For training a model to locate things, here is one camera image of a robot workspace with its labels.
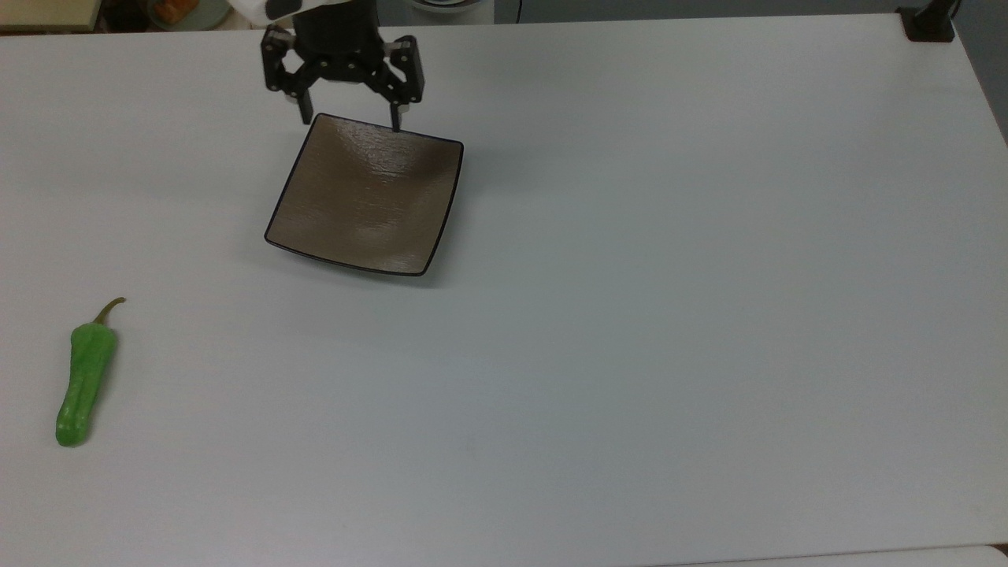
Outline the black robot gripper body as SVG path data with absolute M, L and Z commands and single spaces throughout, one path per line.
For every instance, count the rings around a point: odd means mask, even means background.
M 384 65 L 375 1 L 346 1 L 293 16 L 295 53 L 303 67 L 334 72 L 337 80 L 362 80 Z

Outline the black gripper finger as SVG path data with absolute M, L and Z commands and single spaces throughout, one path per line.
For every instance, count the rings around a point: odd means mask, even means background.
M 406 35 L 383 43 L 382 56 L 370 74 L 370 87 L 388 101 L 390 126 L 400 132 L 402 115 L 424 99 L 424 65 L 417 37 Z
M 303 62 L 294 72 L 289 72 L 284 61 L 288 51 L 298 44 L 295 37 L 277 25 L 269 25 L 262 37 L 262 67 L 264 83 L 270 92 L 281 92 L 289 101 L 298 105 L 302 123 L 313 122 L 314 107 L 310 89 L 320 79 L 318 61 Z

